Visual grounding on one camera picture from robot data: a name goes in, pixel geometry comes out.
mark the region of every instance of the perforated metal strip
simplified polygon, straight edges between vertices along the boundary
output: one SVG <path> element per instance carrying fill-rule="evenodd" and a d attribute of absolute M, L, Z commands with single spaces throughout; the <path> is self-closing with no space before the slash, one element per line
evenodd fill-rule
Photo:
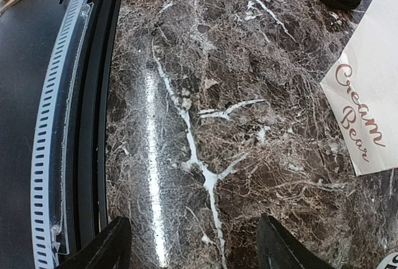
<path fill-rule="evenodd" d="M 60 78 L 63 71 L 68 71 L 63 67 L 65 56 L 84 1 L 71 0 L 68 5 L 52 50 L 37 113 L 30 182 L 30 219 L 36 269 L 53 269 L 58 263 L 52 248 L 50 233 L 52 223 L 49 209 L 49 173 L 62 171 L 62 169 L 50 169 L 50 146 L 53 136 L 55 104 L 57 94 L 61 91 L 58 90 Z"/>

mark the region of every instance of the dark gray floor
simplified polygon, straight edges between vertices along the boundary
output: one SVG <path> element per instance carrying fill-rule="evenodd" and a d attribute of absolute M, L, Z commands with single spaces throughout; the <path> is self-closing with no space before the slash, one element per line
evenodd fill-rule
<path fill-rule="evenodd" d="M 34 268 L 30 160 L 37 108 L 66 2 L 22 0 L 0 16 L 0 268 Z"/>

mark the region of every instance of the brown marble countertop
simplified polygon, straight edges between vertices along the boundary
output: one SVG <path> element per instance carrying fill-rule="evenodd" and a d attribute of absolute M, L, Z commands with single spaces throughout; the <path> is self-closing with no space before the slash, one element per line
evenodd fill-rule
<path fill-rule="evenodd" d="M 107 187 L 131 268 L 257 268 L 263 212 L 335 268 L 397 250 L 398 178 L 355 177 L 319 85 L 370 1 L 123 0 Z"/>

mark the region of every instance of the white paper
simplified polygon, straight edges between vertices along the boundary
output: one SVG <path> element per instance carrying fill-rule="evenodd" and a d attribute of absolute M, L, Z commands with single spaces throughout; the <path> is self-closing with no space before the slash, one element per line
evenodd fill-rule
<path fill-rule="evenodd" d="M 398 0 L 373 0 L 321 82 L 357 175 L 398 167 Z"/>

